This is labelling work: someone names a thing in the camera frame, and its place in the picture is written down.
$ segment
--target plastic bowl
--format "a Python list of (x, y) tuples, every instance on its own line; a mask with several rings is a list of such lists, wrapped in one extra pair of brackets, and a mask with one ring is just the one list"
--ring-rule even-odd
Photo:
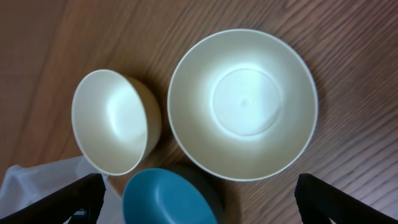
[(223, 223), (223, 205), (211, 182), (186, 166), (134, 175), (123, 192), (126, 224)]
[(87, 160), (99, 171), (133, 170), (159, 140), (159, 106), (141, 82), (111, 70), (88, 74), (72, 102), (72, 128)]
[(247, 29), (213, 34), (174, 71), (167, 98), (173, 134), (205, 171), (259, 180), (286, 169), (315, 129), (310, 70), (285, 42)]

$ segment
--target brown wooden surface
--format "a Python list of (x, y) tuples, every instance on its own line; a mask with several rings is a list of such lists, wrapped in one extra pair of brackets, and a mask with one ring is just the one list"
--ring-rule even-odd
[[(398, 1), (1, 0), (0, 178), (14, 164), (78, 156), (70, 105), (79, 81), (109, 68), (142, 80), (164, 117), (135, 170), (188, 161), (167, 121), (167, 88), (184, 53), (232, 28), (290, 44), (310, 67), (320, 115), (304, 154), (257, 182), (220, 181), (227, 223), (300, 223), (293, 195), (309, 172), (398, 218)], [(122, 191), (131, 172), (113, 177)]]

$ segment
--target wooden table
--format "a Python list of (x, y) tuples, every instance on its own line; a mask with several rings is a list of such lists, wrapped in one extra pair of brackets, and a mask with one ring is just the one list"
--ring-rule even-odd
[[(300, 223), (293, 195), (309, 172), (398, 218), (398, 1), (0, 1), (0, 174), (80, 155), (70, 124), (79, 81), (109, 68), (159, 100), (159, 145), (137, 169), (187, 161), (170, 131), (167, 89), (184, 53), (215, 32), (273, 34), (306, 61), (320, 115), (304, 154), (257, 182), (219, 181), (227, 223)], [(122, 191), (131, 172), (113, 177)]]

